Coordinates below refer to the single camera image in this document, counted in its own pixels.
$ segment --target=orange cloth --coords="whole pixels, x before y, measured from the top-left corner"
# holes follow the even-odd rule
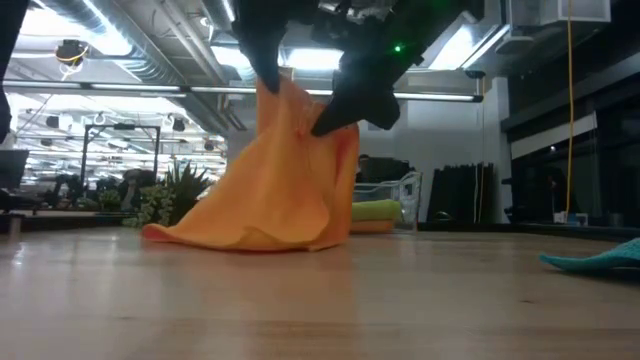
[[[175,226],[144,238],[220,250],[320,250],[344,243],[358,158],[358,126],[316,138],[324,105],[281,78],[257,85],[256,138],[216,187]]]
[[[388,234],[393,231],[393,220],[356,221],[351,223],[352,234]]]

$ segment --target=potted plant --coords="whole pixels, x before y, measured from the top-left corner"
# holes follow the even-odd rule
[[[125,225],[177,224],[195,206],[198,195],[210,185],[204,179],[205,173],[206,170],[198,174],[197,167],[192,169],[191,163],[180,171],[180,164],[174,161],[174,169],[169,170],[163,185],[141,189],[140,211],[136,218],[127,219]]]
[[[116,190],[105,190],[99,195],[100,207],[102,211],[120,211],[120,194]]]
[[[206,169],[199,175],[198,167],[191,169],[191,162],[187,163],[180,172],[180,164],[174,160],[173,171],[167,174],[167,187],[175,194],[171,225],[177,224],[198,202],[197,198],[210,184],[204,179]]]

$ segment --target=black curtain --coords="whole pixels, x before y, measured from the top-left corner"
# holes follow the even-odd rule
[[[435,170],[427,221],[491,222],[494,177],[493,164]]]

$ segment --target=wall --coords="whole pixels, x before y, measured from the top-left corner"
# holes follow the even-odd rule
[[[395,157],[423,173],[420,221],[426,220],[435,169],[480,161],[478,105],[410,101],[396,125]]]
[[[407,160],[424,174],[420,220],[426,220],[435,169],[484,159],[497,168],[494,221],[506,222],[502,209],[511,206],[511,189],[499,184],[501,179],[511,176],[509,146],[500,131],[500,120],[509,115],[506,79],[493,81],[484,104],[408,101],[401,107],[402,115],[391,131],[371,131],[366,123],[359,124],[360,153]],[[249,115],[254,114],[247,113],[248,117],[241,119],[249,122]],[[251,132],[229,136],[229,163],[252,136]]]
[[[511,177],[511,147],[507,135],[500,129],[500,122],[509,117],[509,86],[506,78],[495,78],[484,100],[484,161],[494,164],[493,221],[508,223],[504,209],[513,204],[511,186],[502,185]]]

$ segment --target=wooden table surface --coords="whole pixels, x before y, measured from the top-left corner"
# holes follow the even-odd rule
[[[128,229],[0,244],[0,358],[640,359],[640,287],[525,234],[354,238],[320,253],[141,244]]]

